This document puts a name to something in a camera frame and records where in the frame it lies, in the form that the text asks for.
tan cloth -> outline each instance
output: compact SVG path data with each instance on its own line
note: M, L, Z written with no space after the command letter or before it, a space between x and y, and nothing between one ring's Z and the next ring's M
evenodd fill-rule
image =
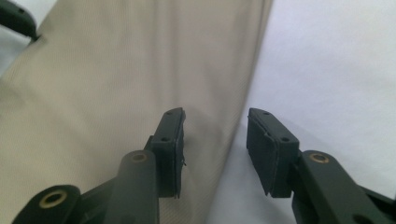
M60 0L0 82L0 223L42 189L114 176L178 106L188 166L161 222L205 222L269 3Z

beige fabric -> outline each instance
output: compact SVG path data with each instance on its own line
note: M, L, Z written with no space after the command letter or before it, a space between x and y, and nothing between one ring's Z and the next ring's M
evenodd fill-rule
M86 191L186 110L181 199L203 223L254 69L268 1L60 0L0 82L0 223L52 185Z

black object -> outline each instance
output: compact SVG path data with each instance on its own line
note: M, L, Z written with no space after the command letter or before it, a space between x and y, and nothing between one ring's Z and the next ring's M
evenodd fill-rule
M13 224L160 223L159 197L180 194L184 119L182 108L167 111L145 150L123 157L116 178L82 195L69 185L45 189Z
M0 1L0 24L33 40L38 39L33 17L26 9L8 0Z
M396 203L358 186L340 163L300 151L298 139L272 114L250 108L247 149L266 194L288 198L299 224L396 223Z

beige cloth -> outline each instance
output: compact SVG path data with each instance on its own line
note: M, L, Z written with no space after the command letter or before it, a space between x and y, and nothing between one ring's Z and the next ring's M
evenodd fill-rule
M240 118L270 1L60 0L0 82L0 223L40 190L83 192L182 106L181 199L161 223L203 223Z

white surface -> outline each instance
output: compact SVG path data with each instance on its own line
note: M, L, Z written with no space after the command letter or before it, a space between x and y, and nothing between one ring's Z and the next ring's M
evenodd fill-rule
M41 22L54 1L17 1ZM241 126L208 224L295 223L264 196L245 150L249 107L272 112L301 150L334 155L357 183L396 192L396 3L275 0ZM0 30L0 72L27 41Z

